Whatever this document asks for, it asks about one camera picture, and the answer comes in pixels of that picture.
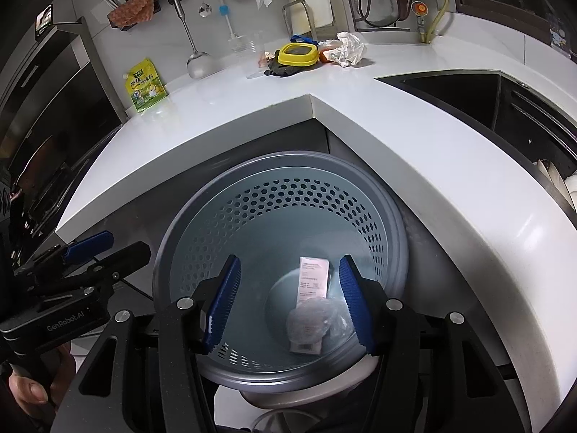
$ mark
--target yellow food pouch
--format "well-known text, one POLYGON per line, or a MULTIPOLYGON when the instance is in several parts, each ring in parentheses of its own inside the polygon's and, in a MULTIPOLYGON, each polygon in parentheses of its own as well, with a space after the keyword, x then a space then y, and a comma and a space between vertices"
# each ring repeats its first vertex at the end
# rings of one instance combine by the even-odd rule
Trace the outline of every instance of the yellow food pouch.
POLYGON ((164 86, 149 59, 144 59, 131 68, 127 73, 125 86, 138 112, 166 97, 164 86))

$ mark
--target yellow lid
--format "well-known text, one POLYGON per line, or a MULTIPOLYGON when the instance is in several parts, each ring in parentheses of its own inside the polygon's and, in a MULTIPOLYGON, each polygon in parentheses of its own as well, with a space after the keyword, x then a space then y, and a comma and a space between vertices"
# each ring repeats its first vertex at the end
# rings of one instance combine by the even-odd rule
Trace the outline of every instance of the yellow lid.
POLYGON ((317 46, 303 42, 291 42, 281 49, 278 62, 281 65, 292 67, 310 67, 318 62, 317 46))

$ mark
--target finger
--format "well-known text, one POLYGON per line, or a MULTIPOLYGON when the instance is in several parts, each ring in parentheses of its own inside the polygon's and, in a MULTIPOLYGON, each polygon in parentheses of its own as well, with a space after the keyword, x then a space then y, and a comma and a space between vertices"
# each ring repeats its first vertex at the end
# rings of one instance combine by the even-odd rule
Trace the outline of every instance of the finger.
POLYGON ((12 374, 8 379, 10 391, 18 405, 30 416, 36 416, 37 405, 42 405, 48 401, 48 395, 39 383, 27 377, 12 374))
POLYGON ((74 361, 74 357, 70 354, 69 348, 66 345, 67 344, 58 347, 58 351, 60 352, 60 366, 50 386, 50 395, 56 405, 62 403, 62 399, 64 399, 64 395, 76 375, 76 361, 74 361))

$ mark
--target bolt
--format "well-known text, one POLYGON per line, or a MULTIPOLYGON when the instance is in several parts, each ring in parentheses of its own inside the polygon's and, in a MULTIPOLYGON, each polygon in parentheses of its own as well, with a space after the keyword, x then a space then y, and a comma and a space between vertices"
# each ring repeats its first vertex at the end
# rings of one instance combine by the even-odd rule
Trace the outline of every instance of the bolt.
POLYGON ((118 311, 116 313, 116 315, 114 316, 114 320, 116 322, 126 322, 128 319, 130 319, 131 313, 129 313, 128 311, 126 311, 126 309, 124 309, 123 311, 118 311))
POLYGON ((455 324, 462 324, 465 322, 465 317, 459 312, 452 312, 449 314, 449 319, 451 319, 451 322, 455 324))
POLYGON ((391 311, 400 311, 403 309, 403 303, 398 299, 389 299, 387 301, 387 308, 389 308, 391 311))
POLYGON ((194 305, 194 300, 192 298, 181 298, 177 302, 178 309, 189 309, 194 305))

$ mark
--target white countertop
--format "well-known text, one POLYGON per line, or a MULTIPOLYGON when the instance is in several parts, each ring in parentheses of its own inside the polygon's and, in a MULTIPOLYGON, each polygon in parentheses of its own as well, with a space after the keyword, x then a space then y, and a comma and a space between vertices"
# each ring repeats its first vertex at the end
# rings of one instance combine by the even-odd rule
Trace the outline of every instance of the white countertop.
POLYGON ((455 262, 503 339, 538 431, 577 377, 577 340, 570 337, 577 328, 577 232, 541 186, 482 135, 374 79, 502 71, 577 118, 576 85, 553 82, 523 62, 438 37, 431 46, 370 45, 361 67, 252 80, 227 69, 191 82, 123 126, 56 232, 69 242, 180 172, 315 117, 394 189, 455 262))

